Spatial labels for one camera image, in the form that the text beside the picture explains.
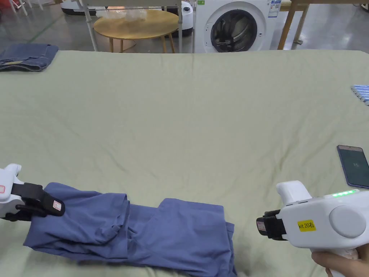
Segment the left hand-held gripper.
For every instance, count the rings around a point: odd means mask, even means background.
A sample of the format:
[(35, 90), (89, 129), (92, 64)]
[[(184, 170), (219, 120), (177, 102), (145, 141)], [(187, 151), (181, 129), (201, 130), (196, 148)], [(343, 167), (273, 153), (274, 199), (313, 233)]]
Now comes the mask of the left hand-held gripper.
[(63, 201), (48, 194), (41, 185), (21, 182), (17, 178), (21, 168), (12, 163), (0, 169), (0, 218), (31, 221), (33, 216), (63, 216)]

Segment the person's right hand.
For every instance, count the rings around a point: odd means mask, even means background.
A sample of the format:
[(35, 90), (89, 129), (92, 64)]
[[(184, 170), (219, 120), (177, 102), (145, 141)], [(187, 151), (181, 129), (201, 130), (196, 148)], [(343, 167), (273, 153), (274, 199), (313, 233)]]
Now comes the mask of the person's right hand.
[(314, 262), (325, 268), (329, 277), (333, 271), (343, 274), (345, 277), (368, 277), (369, 276), (369, 245), (357, 248), (358, 260), (344, 258), (330, 252), (312, 252)]

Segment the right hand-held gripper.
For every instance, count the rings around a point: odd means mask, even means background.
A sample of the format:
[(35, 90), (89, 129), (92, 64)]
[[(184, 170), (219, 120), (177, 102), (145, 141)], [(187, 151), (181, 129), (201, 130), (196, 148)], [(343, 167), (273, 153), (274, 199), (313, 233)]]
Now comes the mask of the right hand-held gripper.
[(359, 259), (357, 248), (369, 242), (368, 191), (351, 189), (314, 198), (300, 181), (278, 183), (276, 188), (283, 207), (256, 219), (262, 236), (311, 252)]

